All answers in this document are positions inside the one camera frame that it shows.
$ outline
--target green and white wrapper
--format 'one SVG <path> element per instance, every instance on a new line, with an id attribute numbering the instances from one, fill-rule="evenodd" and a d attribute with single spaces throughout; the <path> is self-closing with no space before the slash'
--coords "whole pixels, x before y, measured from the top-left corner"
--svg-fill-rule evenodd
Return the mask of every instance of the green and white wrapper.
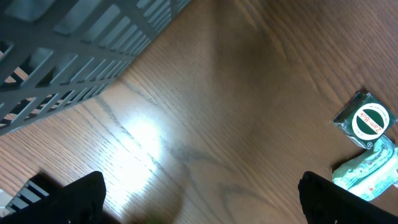
<path id="1" fill-rule="evenodd" d="M 336 185 L 370 201 L 398 181 L 397 169 L 398 148 L 383 135 L 371 150 L 335 170 L 332 179 Z"/>
<path id="2" fill-rule="evenodd" d="M 347 137 L 365 149 L 372 149 L 376 141 L 396 122 L 391 111 L 365 90 L 356 92 L 333 120 L 333 124 Z"/>

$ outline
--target gray plastic crate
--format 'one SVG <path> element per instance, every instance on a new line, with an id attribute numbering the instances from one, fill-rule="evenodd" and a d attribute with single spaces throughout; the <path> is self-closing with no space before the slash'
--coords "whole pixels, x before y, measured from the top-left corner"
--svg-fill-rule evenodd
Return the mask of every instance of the gray plastic crate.
<path id="1" fill-rule="evenodd" d="M 0 135 L 100 94 L 188 2 L 0 1 Z"/>

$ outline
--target white label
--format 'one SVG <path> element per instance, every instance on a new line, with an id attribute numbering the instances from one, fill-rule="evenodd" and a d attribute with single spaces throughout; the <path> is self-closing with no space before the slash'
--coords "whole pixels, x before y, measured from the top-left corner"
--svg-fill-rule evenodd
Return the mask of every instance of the white label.
<path id="1" fill-rule="evenodd" d="M 377 112 L 383 120 L 384 123 L 383 127 L 380 127 L 380 125 L 378 125 L 372 119 L 372 117 L 370 117 L 367 113 L 365 113 L 364 110 L 373 110 Z M 363 120 L 364 123 L 375 132 L 375 134 L 364 133 L 363 130 L 361 130 L 358 126 L 357 118 Z M 390 117 L 388 115 L 387 110 L 383 106 L 377 103 L 368 103 L 360 107 L 360 109 L 357 110 L 357 112 L 355 112 L 352 125 L 353 125 L 353 131 L 355 135 L 357 135 L 357 137 L 363 140 L 373 140 L 379 138 L 384 133 L 384 131 L 388 127 L 389 122 L 390 122 Z"/>

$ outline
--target wood grain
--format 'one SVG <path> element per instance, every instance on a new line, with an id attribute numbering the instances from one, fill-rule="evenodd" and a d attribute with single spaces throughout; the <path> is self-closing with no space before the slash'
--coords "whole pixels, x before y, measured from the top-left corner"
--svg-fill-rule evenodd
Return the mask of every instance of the wood grain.
<path id="1" fill-rule="evenodd" d="M 397 9 L 193 0 L 102 95 L 0 137 L 0 188 L 100 170 L 121 223 L 305 223 L 302 174 L 360 151 L 334 115 L 360 88 L 398 114 Z M 397 196 L 372 203 L 398 215 Z"/>

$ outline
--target small package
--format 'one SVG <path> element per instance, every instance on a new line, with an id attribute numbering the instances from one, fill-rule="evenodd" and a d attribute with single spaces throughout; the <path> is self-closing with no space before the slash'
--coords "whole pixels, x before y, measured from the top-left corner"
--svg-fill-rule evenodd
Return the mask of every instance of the small package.
<path id="1" fill-rule="evenodd" d="M 385 135 L 371 150 L 333 172 L 333 183 L 370 201 L 398 181 L 398 148 Z"/>
<path id="2" fill-rule="evenodd" d="M 396 117 L 372 94 L 358 91 L 333 120 L 356 145 L 372 149 L 373 144 L 396 122 Z"/>

